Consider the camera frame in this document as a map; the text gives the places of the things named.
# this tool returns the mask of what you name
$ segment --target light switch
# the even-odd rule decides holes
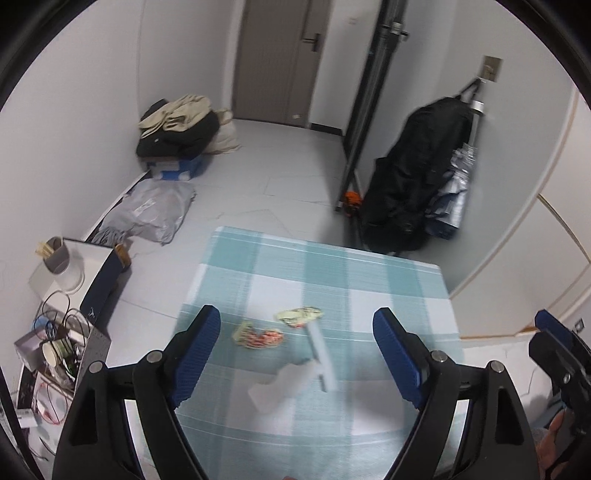
[[[485,56],[479,77],[490,82],[496,82],[501,71],[503,59]]]
[[[574,331],[575,333],[581,333],[585,330],[585,322],[583,319],[580,319],[577,323],[574,324]]]

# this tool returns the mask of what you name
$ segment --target black bag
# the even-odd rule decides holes
[[[142,120],[162,108],[168,100],[162,99],[153,104]],[[198,157],[209,145],[220,128],[216,112],[210,111],[200,122],[184,132],[156,130],[146,138],[140,138],[135,153],[138,157],[178,157],[192,159]]]
[[[469,141],[473,114],[461,96],[443,98],[413,112],[398,142],[376,160],[359,211],[363,243],[388,254],[421,248],[425,211],[446,182],[453,151]]]

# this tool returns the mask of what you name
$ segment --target plastic wrapper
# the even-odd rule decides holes
[[[229,153],[240,148],[236,125],[232,121],[233,113],[230,110],[222,109],[216,111],[220,122],[220,130],[217,131],[211,143],[207,146],[204,153],[215,155],[220,153]]]
[[[449,179],[426,213],[426,230],[430,235],[450,240],[458,232],[466,210],[475,154],[476,149],[466,144],[454,152],[452,167],[447,172]]]
[[[168,244],[183,223],[194,197],[190,183],[143,180],[106,215],[101,229]]]

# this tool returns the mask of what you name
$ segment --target doorway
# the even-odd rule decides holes
[[[246,0],[236,60],[236,118],[305,127],[330,0]]]

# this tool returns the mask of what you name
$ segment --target white cabinet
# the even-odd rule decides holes
[[[589,262],[537,200],[490,263],[452,298],[460,334],[514,335],[555,303]]]
[[[579,97],[573,124],[542,196],[591,255],[591,111]]]

